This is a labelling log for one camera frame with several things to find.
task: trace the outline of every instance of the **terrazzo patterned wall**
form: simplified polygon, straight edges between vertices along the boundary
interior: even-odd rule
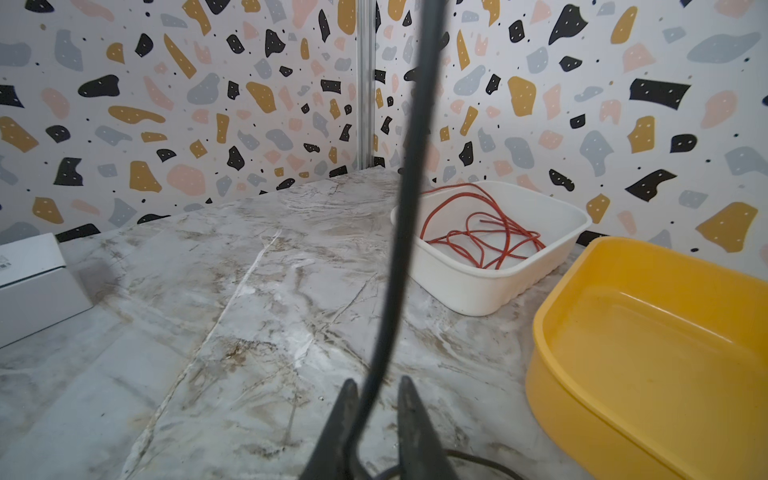
[[[422,1],[377,10],[376,163],[395,169]],[[428,184],[516,183],[768,279],[768,2],[450,1]]]
[[[353,0],[19,0],[0,14],[0,244],[354,168]]]

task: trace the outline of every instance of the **white box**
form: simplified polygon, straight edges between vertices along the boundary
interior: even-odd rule
[[[92,306],[53,233],[0,245],[0,347]]]
[[[424,221],[438,205],[459,192],[480,193],[470,186],[447,188],[422,195],[409,274],[449,309],[462,315],[484,316],[498,310],[563,263],[581,232],[592,225],[592,219],[580,208],[514,184],[491,180],[475,184],[491,194],[508,217],[528,230],[539,232],[546,247],[536,252],[527,243],[515,253],[528,256],[528,259],[507,259],[500,270],[483,270],[471,266],[449,247],[435,248],[419,239]],[[464,230],[467,216],[476,211],[495,214],[480,201],[458,199],[451,202],[430,220],[424,238]],[[390,214],[392,224],[395,224],[396,216],[397,208]],[[498,238],[497,241],[486,240],[495,243],[496,247],[504,245],[498,243]]]

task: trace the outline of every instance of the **yellow bin bottom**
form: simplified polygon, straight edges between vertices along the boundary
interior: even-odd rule
[[[604,238],[534,337],[531,410],[595,478],[768,478],[768,283]]]

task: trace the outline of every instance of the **marble tabletop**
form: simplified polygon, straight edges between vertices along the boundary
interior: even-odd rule
[[[296,478],[344,380],[366,374],[398,179],[364,170],[62,244],[96,306],[0,349],[0,477]],[[533,316],[580,252],[485,317],[409,281],[359,449],[371,472],[396,463],[409,375],[445,447],[590,478],[525,398]]]

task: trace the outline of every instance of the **red cord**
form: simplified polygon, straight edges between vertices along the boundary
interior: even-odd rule
[[[485,196],[483,197],[480,194],[476,194],[473,192],[460,192],[456,195],[451,196],[448,200],[442,202],[435,208],[424,220],[424,225],[422,226],[422,232],[419,235],[419,238],[424,240],[424,234],[427,231],[427,225],[429,224],[429,221],[446,205],[450,204],[452,201],[467,197],[467,198],[474,198],[476,200],[480,200],[487,205],[490,206],[495,212],[497,213],[497,217],[494,217],[491,214],[488,214],[486,212],[474,212],[470,214],[466,221],[464,222],[464,226],[466,230],[451,230],[447,234],[443,235],[442,237],[433,238],[432,240],[426,240],[426,243],[429,243],[430,245],[447,245],[453,249],[458,255],[461,257],[467,259],[473,266],[477,268],[487,269],[491,265],[496,265],[495,269],[499,270],[502,268],[502,263],[504,260],[506,260],[508,257],[516,258],[519,260],[525,260],[527,257],[522,257],[520,255],[514,255],[512,252],[514,252],[517,248],[520,246],[531,242],[533,243],[534,247],[536,248],[536,251],[540,251],[545,247],[545,245],[539,240],[539,237],[541,236],[538,232],[526,230],[525,228],[521,227],[517,222],[515,222],[510,217],[507,217],[507,215],[502,211],[500,206],[496,203],[496,200],[493,199],[493,197],[480,188],[479,185],[476,184],[456,184],[456,185],[446,185],[444,187],[438,187],[434,190],[430,190],[427,192],[424,192],[424,194],[430,194],[432,192],[436,192],[439,190],[444,190],[446,188],[458,188],[458,187],[467,187],[471,186],[474,188],[477,188],[480,190]],[[498,227],[503,227],[498,230],[477,230],[477,229],[470,229],[469,228],[469,221],[476,215],[482,215],[485,217],[490,218],[490,220],[480,220],[480,223],[488,223],[491,225],[496,225]],[[504,243],[504,249],[498,249],[496,247],[493,247],[491,245],[488,245],[483,240],[477,238],[475,235],[476,233],[506,233],[505,243]],[[475,259],[475,257],[469,253],[469,251],[462,247],[461,245],[458,245],[456,243],[451,242],[451,237],[456,237],[458,235],[462,235],[465,237],[468,237],[476,246],[480,249],[480,260]],[[510,247],[512,244],[512,235],[519,235],[521,237],[524,237],[524,239],[517,244],[515,244],[513,247]],[[493,250],[495,252],[499,252],[501,255],[496,257],[494,260],[491,260],[488,263],[485,263],[485,248],[489,248],[490,250]]]

